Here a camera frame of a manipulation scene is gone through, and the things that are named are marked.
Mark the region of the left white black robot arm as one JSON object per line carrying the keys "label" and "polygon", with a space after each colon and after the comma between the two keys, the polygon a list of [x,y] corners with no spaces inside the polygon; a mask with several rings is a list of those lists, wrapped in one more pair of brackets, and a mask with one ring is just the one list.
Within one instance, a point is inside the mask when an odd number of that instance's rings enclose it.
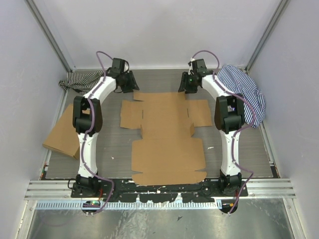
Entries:
{"label": "left white black robot arm", "polygon": [[117,88],[121,88],[121,93],[139,89],[127,60],[113,58],[112,66],[102,70],[103,76],[97,84],[73,101],[72,124],[79,139],[80,164],[72,190],[90,198],[100,193],[104,180],[98,175],[96,164],[97,137],[103,126],[101,104]]}

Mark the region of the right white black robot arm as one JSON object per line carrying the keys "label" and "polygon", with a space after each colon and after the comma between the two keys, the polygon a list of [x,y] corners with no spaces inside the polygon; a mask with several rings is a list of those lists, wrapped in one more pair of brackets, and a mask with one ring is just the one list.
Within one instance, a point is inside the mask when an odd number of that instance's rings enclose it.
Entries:
{"label": "right white black robot arm", "polygon": [[239,130],[245,124],[244,102],[221,83],[214,71],[208,70],[204,59],[191,58],[189,70],[183,72],[178,91],[186,94],[197,93],[198,87],[205,89],[215,100],[214,123],[222,140],[222,165],[218,188],[222,195],[231,196],[242,183],[238,165]]}

